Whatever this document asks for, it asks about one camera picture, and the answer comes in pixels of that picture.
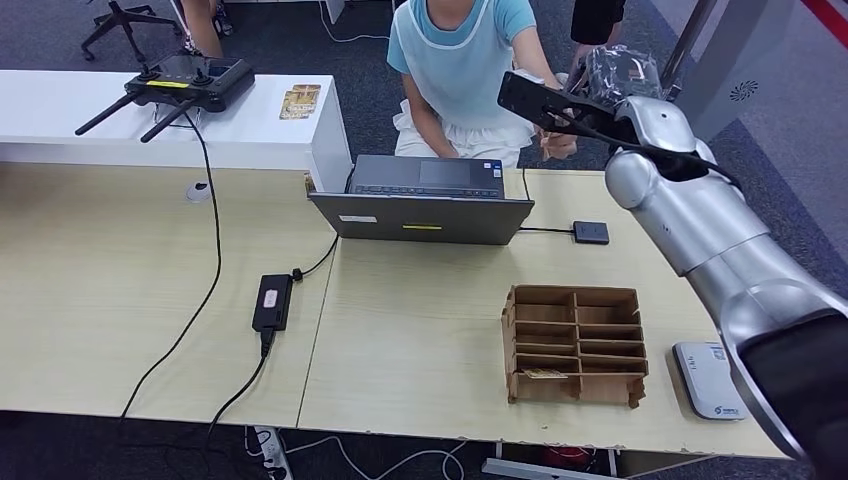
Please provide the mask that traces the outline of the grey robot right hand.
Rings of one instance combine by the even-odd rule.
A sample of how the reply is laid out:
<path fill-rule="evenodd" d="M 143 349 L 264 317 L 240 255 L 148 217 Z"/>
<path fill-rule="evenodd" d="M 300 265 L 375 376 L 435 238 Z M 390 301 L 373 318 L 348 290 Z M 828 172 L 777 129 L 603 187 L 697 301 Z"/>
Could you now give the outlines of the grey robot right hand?
<path fill-rule="evenodd" d="M 625 45 L 599 46 L 585 57 L 587 97 L 615 107 L 629 96 L 663 98 L 663 88 L 653 56 Z"/>

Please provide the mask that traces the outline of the person's left hand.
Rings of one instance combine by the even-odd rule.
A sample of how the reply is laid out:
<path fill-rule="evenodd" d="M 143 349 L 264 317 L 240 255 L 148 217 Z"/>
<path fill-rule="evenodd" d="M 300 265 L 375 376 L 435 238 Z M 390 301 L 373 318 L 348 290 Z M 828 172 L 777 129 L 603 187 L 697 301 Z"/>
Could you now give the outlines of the person's left hand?
<path fill-rule="evenodd" d="M 541 144 L 549 159 L 564 160 L 577 152 L 577 137 L 570 134 L 546 132 Z"/>

